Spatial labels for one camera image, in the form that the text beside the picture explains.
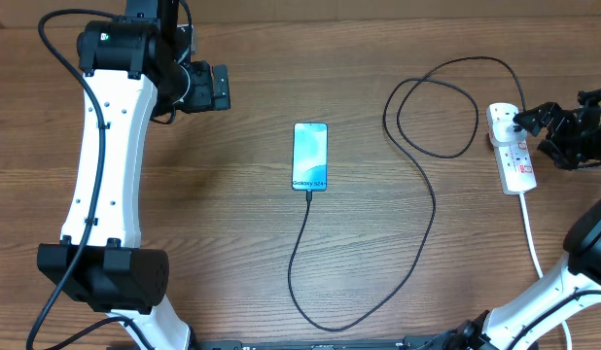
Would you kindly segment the blue screen smartphone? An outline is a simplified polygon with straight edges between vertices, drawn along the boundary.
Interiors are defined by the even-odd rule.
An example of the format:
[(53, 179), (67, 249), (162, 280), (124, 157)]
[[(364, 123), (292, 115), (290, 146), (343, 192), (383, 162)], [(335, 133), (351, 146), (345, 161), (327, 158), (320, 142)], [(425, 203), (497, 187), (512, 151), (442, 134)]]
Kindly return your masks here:
[(322, 122), (294, 125), (292, 189), (321, 192), (328, 186), (328, 126)]

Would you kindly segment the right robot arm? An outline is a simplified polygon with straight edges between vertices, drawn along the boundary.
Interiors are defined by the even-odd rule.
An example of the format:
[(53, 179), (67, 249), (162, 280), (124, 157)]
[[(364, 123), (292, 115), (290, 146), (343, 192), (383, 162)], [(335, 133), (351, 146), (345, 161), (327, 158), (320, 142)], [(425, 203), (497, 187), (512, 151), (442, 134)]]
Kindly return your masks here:
[[(562, 170), (601, 166), (601, 88), (579, 91), (578, 108), (547, 102), (530, 110), (494, 103), (486, 111), (504, 193), (523, 199), (536, 179), (526, 144), (538, 146)], [(544, 334), (601, 303), (601, 199), (569, 229), (564, 253), (548, 272), (511, 302), (485, 311), (443, 336), (444, 349), (534, 349)]]

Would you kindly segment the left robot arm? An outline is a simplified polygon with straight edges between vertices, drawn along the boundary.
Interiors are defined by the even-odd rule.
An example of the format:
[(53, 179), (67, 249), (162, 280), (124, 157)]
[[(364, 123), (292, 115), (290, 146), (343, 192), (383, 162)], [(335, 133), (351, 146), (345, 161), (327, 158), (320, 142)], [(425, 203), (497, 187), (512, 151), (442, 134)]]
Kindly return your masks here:
[(56, 295), (120, 324), (138, 349), (195, 349), (193, 328), (166, 293), (169, 259), (141, 245), (139, 185), (150, 123), (230, 107), (229, 72), (193, 60), (184, 1), (130, 1), (120, 15), (92, 10), (69, 66), (84, 92), (83, 139), (60, 237), (37, 251)]

